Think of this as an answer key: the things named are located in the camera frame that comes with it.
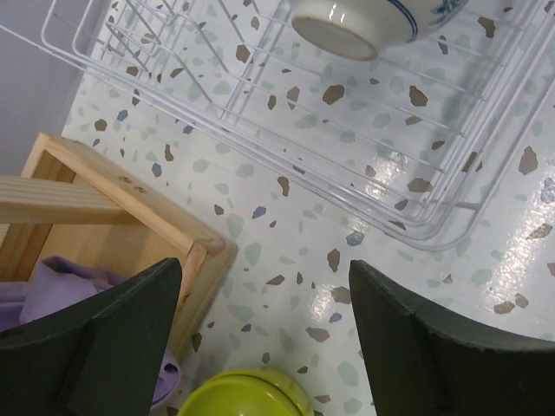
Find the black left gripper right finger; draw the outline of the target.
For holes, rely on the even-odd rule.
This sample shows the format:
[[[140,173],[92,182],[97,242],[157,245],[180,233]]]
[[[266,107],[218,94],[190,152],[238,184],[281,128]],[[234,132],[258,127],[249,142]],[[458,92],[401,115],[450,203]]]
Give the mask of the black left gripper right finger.
[[[379,415],[552,415],[554,344],[474,321],[362,260],[349,267]]]

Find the pink white ceramic bowl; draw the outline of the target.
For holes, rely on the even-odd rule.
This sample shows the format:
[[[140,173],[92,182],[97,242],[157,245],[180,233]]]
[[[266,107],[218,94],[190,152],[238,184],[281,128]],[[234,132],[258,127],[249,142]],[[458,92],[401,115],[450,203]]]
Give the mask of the pink white ceramic bowl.
[[[307,42],[359,62],[381,50],[429,36],[449,23],[467,0],[290,1],[291,26]]]

